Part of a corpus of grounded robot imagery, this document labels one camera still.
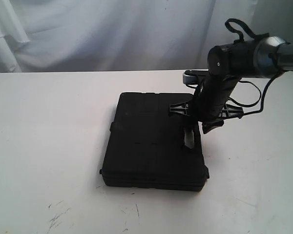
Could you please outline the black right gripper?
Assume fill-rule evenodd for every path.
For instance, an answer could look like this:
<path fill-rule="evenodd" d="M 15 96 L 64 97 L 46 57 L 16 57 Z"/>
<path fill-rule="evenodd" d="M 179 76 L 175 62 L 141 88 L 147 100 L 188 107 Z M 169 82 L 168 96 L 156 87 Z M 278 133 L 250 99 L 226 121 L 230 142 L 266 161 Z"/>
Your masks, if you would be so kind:
<path fill-rule="evenodd" d="M 235 86 L 236 77 L 209 75 L 203 81 L 198 97 L 198 120 L 209 122 L 217 118 L 242 118 L 242 107 L 226 104 Z M 169 105 L 168 115 L 191 116 L 190 101 Z"/>

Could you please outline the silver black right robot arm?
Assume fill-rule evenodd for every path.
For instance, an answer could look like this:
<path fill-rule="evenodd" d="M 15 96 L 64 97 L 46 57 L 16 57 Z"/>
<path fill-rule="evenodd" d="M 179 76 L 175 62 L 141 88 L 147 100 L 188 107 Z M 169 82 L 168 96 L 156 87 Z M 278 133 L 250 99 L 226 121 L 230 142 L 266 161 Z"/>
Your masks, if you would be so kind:
<path fill-rule="evenodd" d="M 279 37 L 239 41 L 213 47 L 207 70 L 186 70 L 183 83 L 195 85 L 191 100 L 169 106 L 170 115 L 186 116 L 204 124 L 241 118 L 240 104 L 227 105 L 242 78 L 267 78 L 270 82 L 293 71 L 293 43 Z"/>

